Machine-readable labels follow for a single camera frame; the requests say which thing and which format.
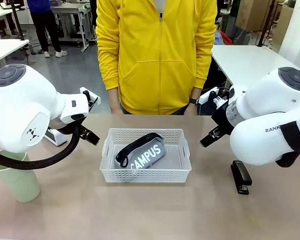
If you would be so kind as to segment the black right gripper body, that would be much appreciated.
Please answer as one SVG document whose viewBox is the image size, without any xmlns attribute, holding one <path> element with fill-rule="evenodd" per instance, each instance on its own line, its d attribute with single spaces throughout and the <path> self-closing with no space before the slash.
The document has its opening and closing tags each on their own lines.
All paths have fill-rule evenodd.
<svg viewBox="0 0 300 240">
<path fill-rule="evenodd" d="M 213 137 L 222 137 L 224 135 L 230 135 L 234 129 L 234 127 L 229 122 L 226 116 L 227 107 L 228 103 L 224 103 L 214 112 L 214 114 L 211 117 L 217 124 L 217 127 L 211 131 Z"/>
</svg>

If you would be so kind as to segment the person left hand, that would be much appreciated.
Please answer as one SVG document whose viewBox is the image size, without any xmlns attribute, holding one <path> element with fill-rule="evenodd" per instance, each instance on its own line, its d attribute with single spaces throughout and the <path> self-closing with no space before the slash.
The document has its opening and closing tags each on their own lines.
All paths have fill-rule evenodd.
<svg viewBox="0 0 300 240">
<path fill-rule="evenodd" d="M 196 116 L 198 115 L 197 110 L 197 106 L 191 103 L 187 106 L 186 110 L 184 111 L 184 116 Z"/>
</svg>

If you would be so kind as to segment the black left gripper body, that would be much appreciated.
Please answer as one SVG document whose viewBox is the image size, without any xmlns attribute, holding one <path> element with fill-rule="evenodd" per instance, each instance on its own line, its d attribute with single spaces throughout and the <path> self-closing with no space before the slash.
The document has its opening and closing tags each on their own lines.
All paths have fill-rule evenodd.
<svg viewBox="0 0 300 240">
<path fill-rule="evenodd" d="M 86 140 L 89 136 L 90 131 L 83 125 L 79 125 L 80 138 Z"/>
</svg>

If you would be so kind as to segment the person right hand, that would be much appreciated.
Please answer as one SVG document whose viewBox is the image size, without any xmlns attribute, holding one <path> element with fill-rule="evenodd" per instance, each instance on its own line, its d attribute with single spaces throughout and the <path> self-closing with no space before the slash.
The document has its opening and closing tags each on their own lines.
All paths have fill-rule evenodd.
<svg viewBox="0 0 300 240">
<path fill-rule="evenodd" d="M 117 98 L 110 98 L 109 102 L 110 102 L 111 114 L 115 114 L 115 115 L 123 115 L 124 114 L 120 107 L 119 100 Z"/>
</svg>

